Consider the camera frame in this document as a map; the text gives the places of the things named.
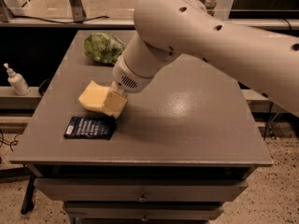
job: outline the drawer handle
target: drawer handle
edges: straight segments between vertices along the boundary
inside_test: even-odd
[[[147,202],[147,201],[148,201],[148,199],[145,197],[145,195],[144,195],[144,194],[142,194],[142,195],[141,195],[141,197],[140,197],[140,198],[138,198],[138,200],[139,200],[141,203],[145,203],[145,202]]]
[[[149,220],[147,219],[147,216],[143,216],[140,220],[141,220],[142,222],[147,222],[147,221],[149,221]]]

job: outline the soap dispenser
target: soap dispenser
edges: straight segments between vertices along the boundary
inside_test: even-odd
[[[7,69],[8,73],[8,82],[13,87],[15,92],[18,95],[25,95],[30,92],[28,84],[23,76],[19,73],[16,73],[13,69],[9,68],[8,64],[5,63],[4,67]]]

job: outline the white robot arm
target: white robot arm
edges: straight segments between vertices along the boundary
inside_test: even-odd
[[[190,54],[299,117],[299,38],[219,21],[197,0],[139,0],[136,34],[113,69],[121,92],[140,92]]]

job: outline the floor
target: floor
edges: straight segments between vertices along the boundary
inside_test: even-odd
[[[2,117],[0,129],[8,141],[18,140],[17,133],[25,127],[26,119],[11,121]],[[265,138],[274,165],[258,168],[248,179],[249,187],[232,203],[224,205],[224,213],[210,224],[283,224],[299,223],[299,138],[297,119],[281,119],[275,124],[277,139]],[[1,169],[15,167],[9,164],[11,149],[1,146]],[[51,201],[36,190],[34,209],[21,214],[23,196],[28,178],[0,180],[0,224],[69,223],[61,202]]]

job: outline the sponge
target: sponge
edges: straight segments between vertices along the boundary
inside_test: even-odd
[[[110,87],[100,86],[93,80],[78,98],[81,105],[89,111],[104,113],[117,119],[126,104],[127,97],[113,91]]]

